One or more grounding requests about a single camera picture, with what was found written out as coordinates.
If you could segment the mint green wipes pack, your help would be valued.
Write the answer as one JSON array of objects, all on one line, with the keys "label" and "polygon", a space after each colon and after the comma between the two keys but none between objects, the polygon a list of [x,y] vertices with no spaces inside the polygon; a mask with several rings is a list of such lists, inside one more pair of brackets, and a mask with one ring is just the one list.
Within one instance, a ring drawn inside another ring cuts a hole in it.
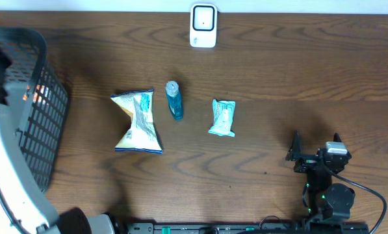
[{"label": "mint green wipes pack", "polygon": [[233,124],[233,116],[235,111],[234,101],[217,101],[213,100],[213,125],[208,130],[208,133],[218,136],[235,137],[231,126]]}]

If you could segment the teal mouthwash bottle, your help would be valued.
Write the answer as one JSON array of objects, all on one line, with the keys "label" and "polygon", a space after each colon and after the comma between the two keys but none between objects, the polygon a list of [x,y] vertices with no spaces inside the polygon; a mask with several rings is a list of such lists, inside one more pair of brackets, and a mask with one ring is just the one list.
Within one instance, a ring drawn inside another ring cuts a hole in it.
[{"label": "teal mouthwash bottle", "polygon": [[165,91],[171,115],[175,120],[182,120],[183,102],[178,83],[176,81],[168,81]]}]

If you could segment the white yellow snack bag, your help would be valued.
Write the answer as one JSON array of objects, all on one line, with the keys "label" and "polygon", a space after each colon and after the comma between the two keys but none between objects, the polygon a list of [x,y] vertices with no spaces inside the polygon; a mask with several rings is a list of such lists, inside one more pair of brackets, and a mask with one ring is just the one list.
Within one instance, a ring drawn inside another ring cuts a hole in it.
[{"label": "white yellow snack bag", "polygon": [[130,128],[115,146],[115,151],[162,153],[153,123],[153,92],[151,88],[110,96],[131,119]]}]

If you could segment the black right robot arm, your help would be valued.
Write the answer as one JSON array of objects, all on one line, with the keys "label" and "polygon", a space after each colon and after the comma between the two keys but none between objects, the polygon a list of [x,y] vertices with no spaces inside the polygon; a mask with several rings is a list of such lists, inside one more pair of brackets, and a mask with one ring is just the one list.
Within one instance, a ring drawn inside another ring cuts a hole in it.
[{"label": "black right robot arm", "polygon": [[309,210],[307,223],[332,224],[349,219],[355,192],[342,183],[333,183],[332,177],[343,171],[351,158],[338,134],[315,154],[306,154],[302,152],[300,135],[295,132],[285,160],[295,163],[294,172],[307,176],[302,193]]}]

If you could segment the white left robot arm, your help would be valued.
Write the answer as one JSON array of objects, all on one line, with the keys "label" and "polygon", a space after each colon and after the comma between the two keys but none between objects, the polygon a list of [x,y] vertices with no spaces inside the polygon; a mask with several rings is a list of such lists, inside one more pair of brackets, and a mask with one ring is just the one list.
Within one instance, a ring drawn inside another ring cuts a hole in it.
[{"label": "white left robot arm", "polygon": [[121,233],[110,214],[59,214],[38,188],[17,143],[5,90],[9,58],[0,50],[0,233]]}]

